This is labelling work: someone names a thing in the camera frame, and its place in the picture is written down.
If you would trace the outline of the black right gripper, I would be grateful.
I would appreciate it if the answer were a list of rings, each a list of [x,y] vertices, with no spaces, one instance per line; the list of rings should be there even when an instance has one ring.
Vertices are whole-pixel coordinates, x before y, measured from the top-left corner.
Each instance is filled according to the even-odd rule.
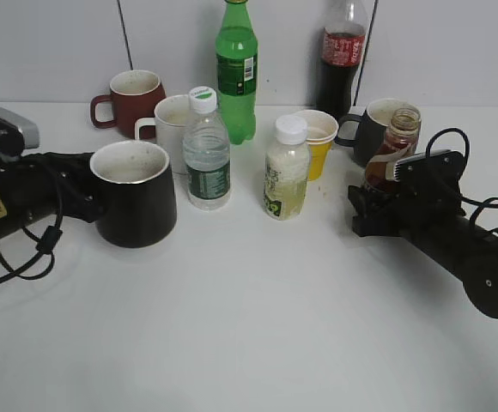
[[[434,150],[397,161],[399,196],[350,185],[353,232],[360,237],[467,240],[468,221],[459,198],[464,168],[465,159],[459,151]],[[397,221],[390,211],[396,199]]]

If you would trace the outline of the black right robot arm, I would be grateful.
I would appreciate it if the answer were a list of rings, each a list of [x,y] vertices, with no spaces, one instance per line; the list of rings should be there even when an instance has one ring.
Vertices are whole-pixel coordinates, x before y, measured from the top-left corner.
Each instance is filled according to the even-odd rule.
[[[459,279],[484,315],[498,318],[498,235],[468,219],[450,191],[459,190],[465,169],[458,151],[417,154],[392,167],[390,197],[350,186],[353,231],[361,237],[401,237]]]

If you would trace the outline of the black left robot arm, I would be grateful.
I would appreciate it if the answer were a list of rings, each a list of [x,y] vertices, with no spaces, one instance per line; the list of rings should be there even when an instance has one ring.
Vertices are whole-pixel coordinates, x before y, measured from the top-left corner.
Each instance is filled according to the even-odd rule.
[[[0,161],[0,239],[58,211],[88,223],[100,219],[91,156],[48,152]]]

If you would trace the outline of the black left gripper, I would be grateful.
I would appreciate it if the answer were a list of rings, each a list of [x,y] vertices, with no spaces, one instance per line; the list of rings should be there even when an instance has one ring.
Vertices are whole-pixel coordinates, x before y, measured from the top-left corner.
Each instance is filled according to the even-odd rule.
[[[90,153],[29,154],[0,159],[0,200],[5,220],[18,224],[50,214],[94,222],[103,216]]]

